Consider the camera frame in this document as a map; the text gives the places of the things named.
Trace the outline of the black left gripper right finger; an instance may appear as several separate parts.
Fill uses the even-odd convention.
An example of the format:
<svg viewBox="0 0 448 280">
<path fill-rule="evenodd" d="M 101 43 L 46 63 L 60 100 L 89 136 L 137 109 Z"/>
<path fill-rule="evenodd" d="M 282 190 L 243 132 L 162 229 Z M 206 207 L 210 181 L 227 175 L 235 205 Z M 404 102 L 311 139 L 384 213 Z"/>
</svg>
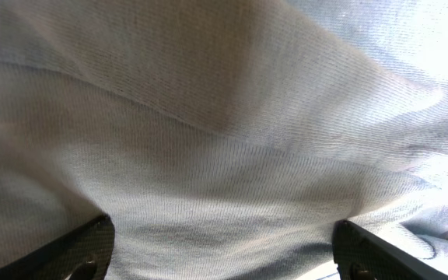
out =
<svg viewBox="0 0 448 280">
<path fill-rule="evenodd" d="M 341 280 L 448 280 L 448 275 L 348 220 L 335 223 L 332 252 Z"/>
</svg>

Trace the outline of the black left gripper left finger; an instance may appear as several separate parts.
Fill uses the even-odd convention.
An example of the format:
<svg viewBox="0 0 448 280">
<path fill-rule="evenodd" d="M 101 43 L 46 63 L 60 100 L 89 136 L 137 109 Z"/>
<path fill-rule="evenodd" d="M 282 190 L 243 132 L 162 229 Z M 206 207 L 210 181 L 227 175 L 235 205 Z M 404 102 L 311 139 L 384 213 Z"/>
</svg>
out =
<svg viewBox="0 0 448 280">
<path fill-rule="evenodd" d="M 0 280 L 104 280 L 114 238 L 110 216 L 100 215 L 0 268 Z"/>
</svg>

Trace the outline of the light blue t-shirt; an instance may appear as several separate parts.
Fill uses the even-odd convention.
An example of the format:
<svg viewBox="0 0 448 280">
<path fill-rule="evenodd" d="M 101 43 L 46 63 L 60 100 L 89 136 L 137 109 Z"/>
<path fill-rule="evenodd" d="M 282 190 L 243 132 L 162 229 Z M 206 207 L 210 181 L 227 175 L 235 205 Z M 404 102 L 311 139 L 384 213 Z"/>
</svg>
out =
<svg viewBox="0 0 448 280">
<path fill-rule="evenodd" d="M 448 274 L 448 1 L 0 1 L 0 269 L 333 279 L 348 219 Z"/>
</svg>

